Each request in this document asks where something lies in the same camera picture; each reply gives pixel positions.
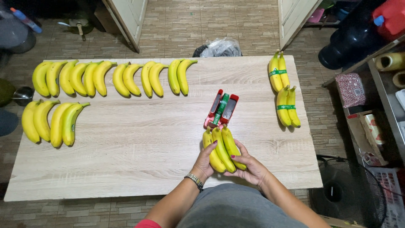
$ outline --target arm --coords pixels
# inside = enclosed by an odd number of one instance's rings
[[[279,206],[288,216],[304,223],[309,228],[330,228],[319,215],[291,194],[263,164],[249,155],[244,145],[238,140],[235,140],[235,144],[242,155],[231,155],[231,158],[245,164],[247,170],[237,170],[235,173],[226,172],[225,176],[238,176],[256,185],[268,200]]]
[[[216,146],[215,141],[202,150],[190,171],[203,183],[214,173],[209,164],[209,154]],[[173,191],[152,208],[145,219],[156,222],[162,228],[173,228],[177,226],[184,214],[191,208],[199,193],[200,190],[195,182],[190,178],[184,178]]]

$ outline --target woman's hand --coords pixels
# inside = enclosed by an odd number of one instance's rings
[[[214,173],[214,169],[209,164],[209,155],[212,150],[217,147],[217,141],[209,144],[205,149],[202,149],[198,155],[197,161],[191,169],[192,174],[196,175],[200,181],[205,183],[205,181]]]
[[[245,179],[247,182],[256,185],[262,189],[263,180],[270,172],[263,164],[261,164],[256,158],[249,155],[247,149],[242,145],[238,140],[235,139],[235,144],[241,151],[241,156],[231,155],[231,159],[238,161],[246,165],[247,170],[237,169],[236,172],[230,173],[225,172],[225,176],[238,176],[242,179]]]

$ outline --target open door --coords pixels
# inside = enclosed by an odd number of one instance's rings
[[[280,49],[297,35],[322,0],[278,0]]]
[[[147,0],[102,0],[128,45],[139,53]]]

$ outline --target green pot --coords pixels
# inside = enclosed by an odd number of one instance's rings
[[[0,78],[0,107],[10,103],[15,87],[7,80]]]

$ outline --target person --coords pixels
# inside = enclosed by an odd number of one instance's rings
[[[186,176],[135,228],[330,228],[249,155],[245,146],[238,140],[235,144],[241,156],[231,155],[231,159],[245,164],[247,170],[224,175],[245,179],[260,191],[231,183],[200,191],[197,183],[205,183],[214,173],[209,154],[217,146],[215,141],[200,152],[190,171],[199,181]]]

